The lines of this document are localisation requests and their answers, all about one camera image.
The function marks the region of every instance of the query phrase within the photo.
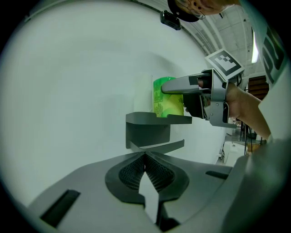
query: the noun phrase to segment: gray device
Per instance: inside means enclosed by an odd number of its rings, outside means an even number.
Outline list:
[[[234,167],[158,152],[121,155],[76,169],[21,211],[38,232],[48,233],[240,232],[286,185],[290,145],[290,140],[267,144]],[[144,172],[159,193],[156,224],[138,192]]]
[[[203,88],[198,80],[203,81]],[[229,124],[229,107],[226,91],[229,81],[212,68],[200,74],[185,76],[164,83],[161,91],[165,94],[182,94],[184,104],[193,117],[209,120],[213,126],[236,128]]]

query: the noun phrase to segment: ceiling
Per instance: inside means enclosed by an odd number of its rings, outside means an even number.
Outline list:
[[[135,3],[145,4],[158,11],[170,11],[167,0],[127,0]],[[67,0],[44,0],[32,11],[30,17]],[[261,60],[251,63],[252,57],[252,30],[251,23],[239,6],[232,6],[224,10],[220,15],[207,15],[205,19],[195,23],[181,21],[184,29],[190,33],[193,40],[203,50],[205,55],[211,54],[221,48],[231,53],[246,69],[243,74],[243,83],[247,84],[250,77],[265,74]]]

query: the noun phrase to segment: gray shelf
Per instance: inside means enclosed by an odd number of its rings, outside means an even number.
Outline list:
[[[168,115],[157,117],[153,112],[133,112],[126,115],[126,148],[133,151],[167,153],[184,146],[184,140],[143,149],[141,147],[170,141],[171,125],[191,124],[192,117]]]
[[[157,117],[154,112],[132,112],[126,115],[126,122],[136,125],[180,125],[191,124],[191,116],[168,115]]]

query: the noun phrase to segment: black mesh grille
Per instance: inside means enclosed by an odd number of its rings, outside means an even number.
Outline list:
[[[144,156],[127,165],[119,172],[119,179],[130,189],[138,192],[145,172]]]
[[[145,172],[157,192],[163,190],[175,179],[175,175],[170,169],[149,156],[145,157]]]

